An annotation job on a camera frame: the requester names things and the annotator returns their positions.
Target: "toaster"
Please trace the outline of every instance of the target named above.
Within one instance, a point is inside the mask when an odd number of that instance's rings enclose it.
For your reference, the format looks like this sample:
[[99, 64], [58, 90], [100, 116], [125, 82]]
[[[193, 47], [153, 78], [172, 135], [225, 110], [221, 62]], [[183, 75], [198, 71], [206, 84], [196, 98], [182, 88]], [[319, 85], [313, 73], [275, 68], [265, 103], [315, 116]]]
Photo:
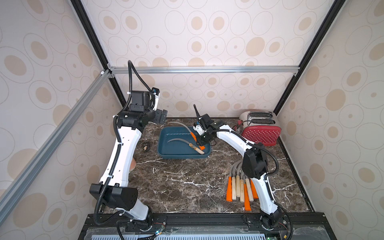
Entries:
[[244, 112], [239, 117], [241, 135], [252, 142], [261, 142], [265, 146], [276, 145], [281, 127], [273, 112], [252, 110]]

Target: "knife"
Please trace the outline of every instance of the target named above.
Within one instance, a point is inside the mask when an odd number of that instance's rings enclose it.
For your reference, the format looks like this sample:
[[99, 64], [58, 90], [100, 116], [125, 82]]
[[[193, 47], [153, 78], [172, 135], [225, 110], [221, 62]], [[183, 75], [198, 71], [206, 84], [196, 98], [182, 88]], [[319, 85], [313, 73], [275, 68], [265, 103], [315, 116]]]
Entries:
[[197, 148], [195, 145], [193, 145], [192, 143], [188, 142], [187, 140], [184, 140], [184, 139], [181, 139], [181, 138], [174, 138], [174, 139], [169, 140], [168, 142], [171, 142], [171, 141], [182, 141], [182, 142], [185, 142], [191, 148], [195, 149], [196, 152], [198, 152], [200, 154], [205, 154], [205, 152], [201, 151], [199, 148]]
[[[183, 123], [181, 123], [181, 122], [169, 122], [169, 123], [177, 123], [177, 124], [180, 124], [180, 125], [184, 126], [184, 127], [188, 130], [188, 132], [192, 135], [193, 139], [195, 139], [195, 142], [197, 143], [197, 139], [196, 139], [195, 134], [194, 134], [193, 132], [191, 132], [191, 130], [190, 130], [185, 124], [183, 124]], [[204, 150], [204, 149], [205, 149], [204, 146], [199, 146], [199, 148], [200, 148], [201, 150]]]

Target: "teal plastic tray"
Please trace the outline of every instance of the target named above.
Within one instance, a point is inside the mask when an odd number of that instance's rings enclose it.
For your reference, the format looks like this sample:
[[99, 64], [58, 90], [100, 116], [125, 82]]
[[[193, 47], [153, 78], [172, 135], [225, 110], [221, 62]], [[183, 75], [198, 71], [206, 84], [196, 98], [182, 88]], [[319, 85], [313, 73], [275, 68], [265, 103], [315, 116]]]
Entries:
[[[191, 132], [193, 132], [196, 136], [198, 135], [198, 133], [193, 130], [192, 127], [189, 127], [189, 129], [191, 129]], [[209, 144], [205, 145], [205, 149], [203, 150], [205, 154], [199, 154], [195, 149], [191, 148], [185, 142], [168, 142], [173, 138], [185, 139], [198, 147], [195, 139], [193, 139], [192, 135], [187, 132], [185, 127], [165, 127], [160, 132], [159, 144], [157, 145], [157, 152], [164, 159], [207, 158], [211, 153], [211, 146]]]

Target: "wallpaper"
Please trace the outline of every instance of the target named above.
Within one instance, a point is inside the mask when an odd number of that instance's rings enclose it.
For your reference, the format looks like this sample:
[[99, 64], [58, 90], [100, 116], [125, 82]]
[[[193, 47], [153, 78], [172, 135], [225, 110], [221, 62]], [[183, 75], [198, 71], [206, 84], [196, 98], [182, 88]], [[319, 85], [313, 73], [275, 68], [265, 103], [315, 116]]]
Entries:
[[101, 66], [64, 0], [0, 3], [0, 195]]
[[339, 240], [384, 236], [384, 1], [340, 13], [278, 119], [317, 211]]
[[[196, 117], [193, 104], [200, 114], [211, 117], [238, 117], [248, 109], [272, 111], [277, 105], [293, 73], [233, 74], [142, 74], [150, 88], [160, 89], [159, 108], [168, 110], [167, 117]], [[127, 98], [128, 74], [116, 79]], [[146, 90], [134, 75], [134, 90]]]
[[0, 227], [0, 240], [77, 240], [115, 143], [121, 109], [105, 83]]
[[83, 0], [112, 66], [298, 65], [332, 0]]

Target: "marble countertop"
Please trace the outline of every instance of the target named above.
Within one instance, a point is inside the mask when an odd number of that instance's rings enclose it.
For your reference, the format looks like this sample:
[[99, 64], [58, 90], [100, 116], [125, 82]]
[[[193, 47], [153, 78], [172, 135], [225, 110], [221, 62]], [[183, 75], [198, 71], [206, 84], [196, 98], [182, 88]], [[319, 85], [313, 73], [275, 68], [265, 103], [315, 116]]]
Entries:
[[[150, 206], [154, 213], [241, 213], [244, 203], [239, 199], [226, 201], [229, 168], [241, 160], [241, 155], [229, 144], [216, 139], [211, 154], [206, 159], [163, 159], [157, 153], [157, 142], [164, 127], [179, 126], [171, 121], [193, 125], [194, 119], [167, 119], [164, 125], [149, 123], [137, 144], [134, 158], [136, 168], [129, 174], [129, 187], [139, 191], [139, 199]], [[236, 119], [223, 119], [233, 126]], [[142, 144], [150, 142], [144, 153]], [[275, 199], [289, 212], [309, 212], [297, 182], [277, 144], [267, 147], [279, 161], [280, 169], [270, 177]], [[268, 158], [268, 171], [275, 169]], [[252, 212], [260, 212], [258, 200], [250, 203]], [[104, 213], [112, 212], [106, 208]]]

